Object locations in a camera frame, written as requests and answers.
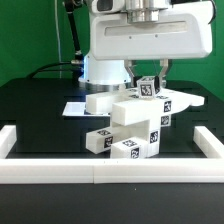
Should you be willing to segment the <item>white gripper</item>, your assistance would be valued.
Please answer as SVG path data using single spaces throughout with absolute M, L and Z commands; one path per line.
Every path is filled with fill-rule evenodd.
M 166 86 L 171 59 L 204 58 L 212 52 L 212 1 L 125 1 L 116 13 L 95 14 L 88 3 L 90 49 L 98 60 L 125 60 L 135 87 L 135 60 L 161 60 L 155 93 Z

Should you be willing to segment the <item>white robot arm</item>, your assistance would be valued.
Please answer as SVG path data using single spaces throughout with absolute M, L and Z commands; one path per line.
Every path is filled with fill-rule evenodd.
M 136 60 L 204 58 L 212 52 L 213 0 L 85 0 L 90 50 L 81 85 L 108 91 L 133 83 Z

